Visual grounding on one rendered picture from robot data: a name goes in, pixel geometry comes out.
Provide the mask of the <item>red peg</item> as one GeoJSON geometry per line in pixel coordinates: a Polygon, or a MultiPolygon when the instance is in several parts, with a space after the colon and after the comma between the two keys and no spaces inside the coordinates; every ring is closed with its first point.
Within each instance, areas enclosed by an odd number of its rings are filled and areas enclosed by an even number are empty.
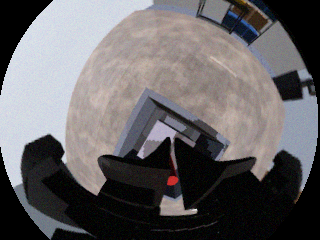
{"type": "Polygon", "coordinates": [[[176,168],[173,165],[173,160],[171,156],[171,152],[169,152],[169,165],[171,165],[171,172],[169,172],[169,177],[167,181],[167,185],[173,185],[177,183],[177,175],[176,175],[176,168]]]}

